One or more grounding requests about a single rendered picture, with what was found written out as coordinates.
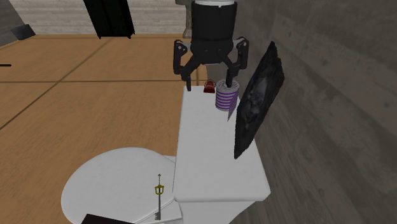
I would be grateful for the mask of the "grey key-shaped toy, yellow guard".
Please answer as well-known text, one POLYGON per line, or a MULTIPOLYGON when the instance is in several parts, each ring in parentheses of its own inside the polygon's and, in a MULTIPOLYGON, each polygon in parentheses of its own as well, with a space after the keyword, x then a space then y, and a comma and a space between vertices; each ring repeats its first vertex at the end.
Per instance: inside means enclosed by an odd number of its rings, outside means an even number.
POLYGON ((161 174, 158 174, 158 185, 155 187, 155 193, 158 195, 158 211, 155 213, 155 220, 161 220, 161 195, 164 192, 164 186, 160 183, 161 174))

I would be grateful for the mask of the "black cabinet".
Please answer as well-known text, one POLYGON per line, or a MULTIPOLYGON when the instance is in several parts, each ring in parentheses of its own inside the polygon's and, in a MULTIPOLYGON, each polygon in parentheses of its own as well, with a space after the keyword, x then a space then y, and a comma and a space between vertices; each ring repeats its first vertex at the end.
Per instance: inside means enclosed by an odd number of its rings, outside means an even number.
POLYGON ((127 0, 83 0, 99 39, 135 34, 127 0))

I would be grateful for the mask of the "purple striped white roll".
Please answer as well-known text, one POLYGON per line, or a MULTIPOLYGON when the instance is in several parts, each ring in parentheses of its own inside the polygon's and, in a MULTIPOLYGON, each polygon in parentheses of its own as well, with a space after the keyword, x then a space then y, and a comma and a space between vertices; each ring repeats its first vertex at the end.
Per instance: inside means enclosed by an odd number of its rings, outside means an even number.
POLYGON ((226 80, 219 80, 216 83, 216 102, 215 106, 221 111, 228 112, 230 119, 234 110, 237 107, 237 98, 239 96, 240 85, 237 81, 233 80, 231 87, 227 87, 226 80))

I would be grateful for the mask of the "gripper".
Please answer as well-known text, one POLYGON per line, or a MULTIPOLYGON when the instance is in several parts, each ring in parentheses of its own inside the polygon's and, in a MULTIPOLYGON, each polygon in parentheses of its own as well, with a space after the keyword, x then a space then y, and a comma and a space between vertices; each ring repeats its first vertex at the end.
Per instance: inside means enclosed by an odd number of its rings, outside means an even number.
POLYGON ((237 2, 220 2, 219 5, 205 1, 192 2, 192 56, 182 66, 181 57, 188 47, 180 40, 174 41, 173 71, 186 82, 187 91, 192 90, 191 74, 200 64, 226 64, 226 85, 232 86, 233 78, 240 70, 247 68, 249 41, 244 37, 233 38, 237 2), (237 60, 232 62, 228 54, 237 49, 237 60))

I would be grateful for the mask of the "black rough slab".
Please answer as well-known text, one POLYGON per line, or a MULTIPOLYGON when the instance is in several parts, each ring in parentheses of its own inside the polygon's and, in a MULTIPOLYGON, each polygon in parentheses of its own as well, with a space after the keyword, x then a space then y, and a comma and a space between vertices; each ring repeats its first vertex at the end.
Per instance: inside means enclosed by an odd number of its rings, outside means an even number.
POLYGON ((277 47, 271 41, 237 107, 234 158, 247 150, 285 80, 277 47))

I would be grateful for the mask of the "grey robot stand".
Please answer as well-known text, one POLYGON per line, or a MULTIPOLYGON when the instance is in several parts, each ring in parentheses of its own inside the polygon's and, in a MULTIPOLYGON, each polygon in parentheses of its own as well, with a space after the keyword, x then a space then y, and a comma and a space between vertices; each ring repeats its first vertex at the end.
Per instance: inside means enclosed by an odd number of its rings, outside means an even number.
POLYGON ((186 18, 185 18, 185 30, 183 33, 184 38, 190 38, 190 44, 187 46, 188 51, 185 55, 181 57, 181 65, 184 66, 192 56, 192 52, 190 50, 191 46, 191 41, 192 41, 192 2, 194 1, 205 1, 208 4, 215 4, 219 5, 220 2, 229 2, 229 1, 235 1, 235 0, 176 0, 176 3, 178 5, 183 5, 185 6, 186 9, 186 18))

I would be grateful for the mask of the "black flat object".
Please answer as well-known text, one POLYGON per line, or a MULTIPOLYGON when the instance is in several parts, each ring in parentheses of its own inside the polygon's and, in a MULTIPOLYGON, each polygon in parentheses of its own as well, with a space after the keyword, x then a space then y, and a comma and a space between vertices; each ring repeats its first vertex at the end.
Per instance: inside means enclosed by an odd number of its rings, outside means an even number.
POLYGON ((81 224, 133 224, 133 223, 97 216, 94 214, 87 214, 84 217, 81 224))

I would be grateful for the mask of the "dark grey flat block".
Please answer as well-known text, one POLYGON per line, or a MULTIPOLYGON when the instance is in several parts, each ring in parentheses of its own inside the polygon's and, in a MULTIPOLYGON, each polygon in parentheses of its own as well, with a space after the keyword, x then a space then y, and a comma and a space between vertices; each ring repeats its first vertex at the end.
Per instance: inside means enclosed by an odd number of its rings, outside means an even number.
POLYGON ((11 28, 11 32, 18 40, 25 40, 36 35, 32 27, 29 24, 20 25, 11 28))

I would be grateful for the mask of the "white toilet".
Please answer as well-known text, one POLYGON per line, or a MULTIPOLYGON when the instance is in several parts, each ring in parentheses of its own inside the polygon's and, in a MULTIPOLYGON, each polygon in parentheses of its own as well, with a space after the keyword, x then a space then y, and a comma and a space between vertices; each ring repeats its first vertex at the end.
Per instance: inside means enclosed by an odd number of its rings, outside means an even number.
POLYGON ((184 91, 175 156, 119 148, 91 158, 67 181, 61 207, 72 224, 94 214, 133 224, 230 224, 270 195, 255 143, 234 158, 235 115, 215 106, 203 87, 184 91), (164 186, 161 220, 155 220, 164 186))

